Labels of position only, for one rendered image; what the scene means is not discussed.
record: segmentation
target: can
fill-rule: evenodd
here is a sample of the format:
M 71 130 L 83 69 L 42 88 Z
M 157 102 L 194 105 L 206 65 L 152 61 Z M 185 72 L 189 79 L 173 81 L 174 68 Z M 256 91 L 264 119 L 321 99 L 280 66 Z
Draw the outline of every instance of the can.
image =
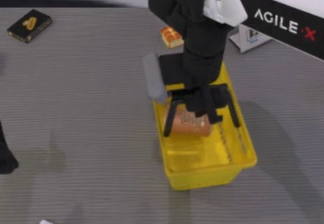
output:
M 166 107 L 164 121 L 167 119 L 169 107 Z M 211 124 L 207 115 L 196 118 L 195 113 L 178 107 L 173 120 L 171 133 L 208 137 L 211 134 Z

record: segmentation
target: table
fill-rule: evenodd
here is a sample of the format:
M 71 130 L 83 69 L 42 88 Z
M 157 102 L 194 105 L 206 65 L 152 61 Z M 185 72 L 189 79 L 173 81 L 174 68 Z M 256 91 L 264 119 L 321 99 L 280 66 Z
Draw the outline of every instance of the table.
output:
M 228 186 L 174 192 L 141 59 L 169 51 L 147 9 L 40 9 L 26 45 L 0 9 L 0 119 L 20 161 L 0 223 L 322 224 L 324 65 L 274 41 L 225 61 L 259 157 Z
M 241 0 L 243 23 L 280 42 L 324 60 L 323 0 Z

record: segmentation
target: black box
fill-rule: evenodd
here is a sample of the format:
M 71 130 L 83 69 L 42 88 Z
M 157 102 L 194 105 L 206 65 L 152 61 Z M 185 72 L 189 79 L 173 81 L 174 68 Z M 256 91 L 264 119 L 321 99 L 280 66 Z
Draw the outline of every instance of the black box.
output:
M 52 23 L 52 18 L 44 13 L 31 10 L 7 29 L 8 34 L 24 43 L 29 43 Z

